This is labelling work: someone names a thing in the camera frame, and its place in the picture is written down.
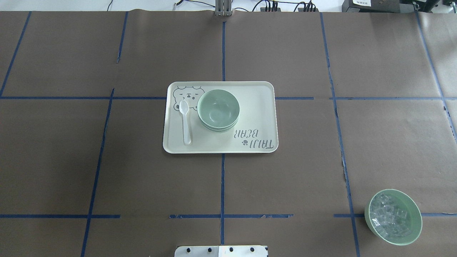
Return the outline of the green bowl near elbow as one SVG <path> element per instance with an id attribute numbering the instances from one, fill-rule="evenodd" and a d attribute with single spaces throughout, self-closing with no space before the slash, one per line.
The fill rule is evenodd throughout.
<path id="1" fill-rule="evenodd" d="M 373 234 L 396 246 L 412 244 L 423 228 L 418 205 L 397 189 L 383 189 L 374 194 L 365 206 L 364 218 Z"/>

